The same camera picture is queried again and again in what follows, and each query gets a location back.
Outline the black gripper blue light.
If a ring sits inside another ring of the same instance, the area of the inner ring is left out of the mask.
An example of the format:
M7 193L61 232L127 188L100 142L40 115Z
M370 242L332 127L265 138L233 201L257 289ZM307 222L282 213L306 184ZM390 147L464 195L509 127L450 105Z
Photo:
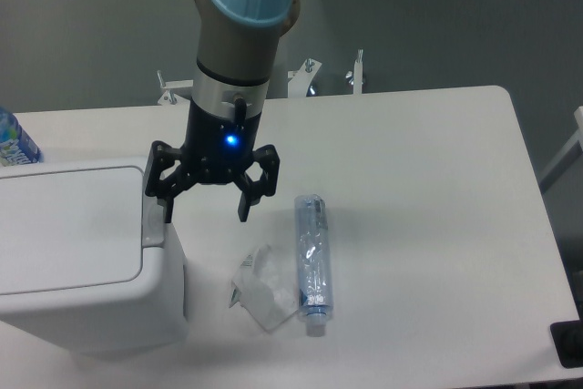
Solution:
M240 221L249 218L262 197L275 195L281 164L277 149L268 144L253 150L261 117L247 116L242 97L231 109L232 116L222 118L191 102L183 146L173 148L161 140L151 144L144 193L163 208L165 223L172 222L175 198L196 184L233 182L241 192ZM247 173L254 164L261 169L257 180Z

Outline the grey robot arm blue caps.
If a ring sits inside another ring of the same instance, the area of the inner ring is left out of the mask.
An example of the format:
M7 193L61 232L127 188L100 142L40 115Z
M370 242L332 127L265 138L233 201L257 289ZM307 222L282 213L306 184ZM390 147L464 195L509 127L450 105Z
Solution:
M176 197L195 185L234 184L246 220L275 194L280 158L255 144L281 38L300 0L194 0L200 17L186 136L180 147L157 140L148 155L144 192L171 222Z

